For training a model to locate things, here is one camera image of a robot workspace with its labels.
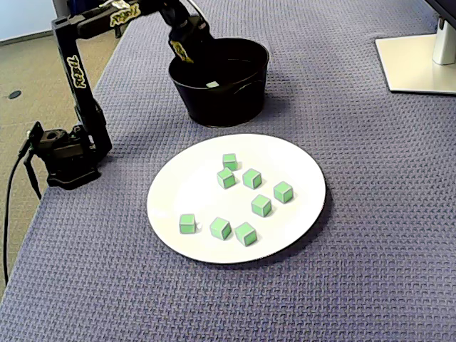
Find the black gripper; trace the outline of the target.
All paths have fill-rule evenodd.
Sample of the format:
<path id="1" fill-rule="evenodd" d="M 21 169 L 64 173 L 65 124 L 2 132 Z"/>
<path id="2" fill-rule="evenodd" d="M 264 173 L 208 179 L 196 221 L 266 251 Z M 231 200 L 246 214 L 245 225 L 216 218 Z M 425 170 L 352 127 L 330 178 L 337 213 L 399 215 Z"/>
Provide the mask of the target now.
<path id="1" fill-rule="evenodd" d="M 209 23 L 201 16 L 189 16 L 184 23 L 171 28 L 169 45 L 183 63 L 201 64 L 204 44 L 213 41 Z"/>

